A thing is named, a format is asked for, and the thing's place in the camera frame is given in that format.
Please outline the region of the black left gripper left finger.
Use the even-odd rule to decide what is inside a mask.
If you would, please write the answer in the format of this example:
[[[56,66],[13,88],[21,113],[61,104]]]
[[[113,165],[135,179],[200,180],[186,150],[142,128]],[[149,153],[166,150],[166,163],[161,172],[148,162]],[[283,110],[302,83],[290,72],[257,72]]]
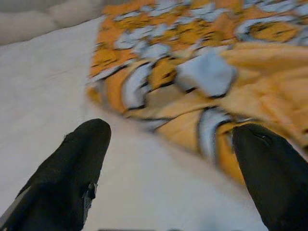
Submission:
[[[110,125],[99,118],[68,133],[3,213],[1,230],[82,230],[110,139]]]

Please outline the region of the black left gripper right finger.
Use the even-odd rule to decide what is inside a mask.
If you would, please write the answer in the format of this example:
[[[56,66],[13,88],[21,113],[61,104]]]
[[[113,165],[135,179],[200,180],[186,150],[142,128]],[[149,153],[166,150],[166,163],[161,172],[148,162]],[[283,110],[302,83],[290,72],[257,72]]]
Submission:
[[[248,192],[270,231],[308,229],[308,163],[282,136],[258,125],[232,131]]]

